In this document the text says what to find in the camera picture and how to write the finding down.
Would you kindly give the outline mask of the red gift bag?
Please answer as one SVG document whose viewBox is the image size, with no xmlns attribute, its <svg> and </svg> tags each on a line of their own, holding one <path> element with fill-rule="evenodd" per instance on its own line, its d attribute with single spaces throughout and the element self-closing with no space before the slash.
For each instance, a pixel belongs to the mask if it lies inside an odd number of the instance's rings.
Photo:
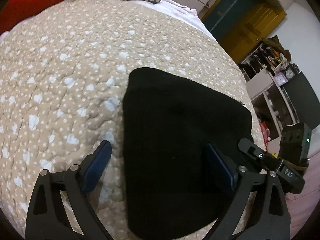
<svg viewBox="0 0 320 240">
<path fill-rule="evenodd" d="M 263 134 L 264 143 L 268 143 L 271 140 L 270 130 L 268 129 L 266 122 L 259 122 L 261 132 Z"/>
</svg>

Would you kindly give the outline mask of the white bed sheet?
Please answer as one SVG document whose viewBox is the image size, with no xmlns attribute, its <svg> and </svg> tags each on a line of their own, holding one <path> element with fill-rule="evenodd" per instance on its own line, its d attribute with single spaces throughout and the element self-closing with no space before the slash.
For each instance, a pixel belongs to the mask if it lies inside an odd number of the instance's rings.
<svg viewBox="0 0 320 240">
<path fill-rule="evenodd" d="M 181 5 L 172 0 L 161 0 L 157 4 L 151 4 L 150 2 L 144 1 L 135 1 L 134 3 L 140 4 L 142 6 L 156 10 L 177 20 L 180 20 L 190 25 L 191 27 L 203 32 L 209 38 L 216 41 L 215 37 L 207 30 L 203 22 L 198 17 L 196 9 L 190 9 L 187 6 Z"/>
</svg>

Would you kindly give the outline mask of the white shelf unit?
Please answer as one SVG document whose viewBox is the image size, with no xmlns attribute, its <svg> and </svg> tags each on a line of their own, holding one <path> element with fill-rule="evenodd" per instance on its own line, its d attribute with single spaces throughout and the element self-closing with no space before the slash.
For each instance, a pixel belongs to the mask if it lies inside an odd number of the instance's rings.
<svg viewBox="0 0 320 240">
<path fill-rule="evenodd" d="M 259 122 L 266 122 L 271 140 L 281 137 L 284 127 L 299 122 L 293 104 L 274 76 L 290 66 L 282 52 L 261 42 L 238 66 L 247 85 L 249 97 Z"/>
</svg>

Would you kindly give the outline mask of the beige dotted quilt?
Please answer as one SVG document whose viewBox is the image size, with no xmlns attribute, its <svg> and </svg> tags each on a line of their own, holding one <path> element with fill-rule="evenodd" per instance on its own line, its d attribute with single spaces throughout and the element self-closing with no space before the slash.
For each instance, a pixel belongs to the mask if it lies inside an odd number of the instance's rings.
<svg viewBox="0 0 320 240">
<path fill-rule="evenodd" d="M 19 236 L 39 172 L 64 171 L 108 140 L 112 157 L 89 200 L 115 239 L 134 238 L 121 152 L 132 70 L 185 77 L 253 109 L 235 62 L 175 9 L 166 1 L 65 0 L 1 40 L 1 210 Z"/>
</svg>

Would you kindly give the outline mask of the purple square clock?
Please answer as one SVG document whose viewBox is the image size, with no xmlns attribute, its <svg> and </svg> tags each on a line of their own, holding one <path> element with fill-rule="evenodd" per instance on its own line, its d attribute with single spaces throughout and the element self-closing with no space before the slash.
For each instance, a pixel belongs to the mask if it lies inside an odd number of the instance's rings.
<svg viewBox="0 0 320 240">
<path fill-rule="evenodd" d="M 286 78 L 286 76 L 282 72 L 277 73 L 274 76 L 274 80 L 278 86 L 282 86 L 288 82 L 288 79 Z"/>
</svg>

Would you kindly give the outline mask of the black pants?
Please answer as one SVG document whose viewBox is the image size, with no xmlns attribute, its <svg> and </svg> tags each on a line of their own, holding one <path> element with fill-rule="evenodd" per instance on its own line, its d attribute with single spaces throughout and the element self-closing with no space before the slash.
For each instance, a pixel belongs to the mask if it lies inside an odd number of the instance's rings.
<svg viewBox="0 0 320 240">
<path fill-rule="evenodd" d="M 238 143 L 252 115 L 239 101 L 154 68 L 129 75 L 123 98 L 129 229 L 141 239 L 176 239 L 207 226 L 230 205 Z"/>
</svg>

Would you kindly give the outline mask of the black television screen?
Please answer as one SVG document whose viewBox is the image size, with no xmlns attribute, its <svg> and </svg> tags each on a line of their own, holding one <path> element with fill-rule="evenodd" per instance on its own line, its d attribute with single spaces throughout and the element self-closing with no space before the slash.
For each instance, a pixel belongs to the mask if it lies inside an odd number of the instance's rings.
<svg viewBox="0 0 320 240">
<path fill-rule="evenodd" d="M 320 104 L 309 81 L 300 72 L 290 79 L 283 88 L 287 92 L 300 122 L 306 123 L 312 130 L 319 125 Z"/>
</svg>

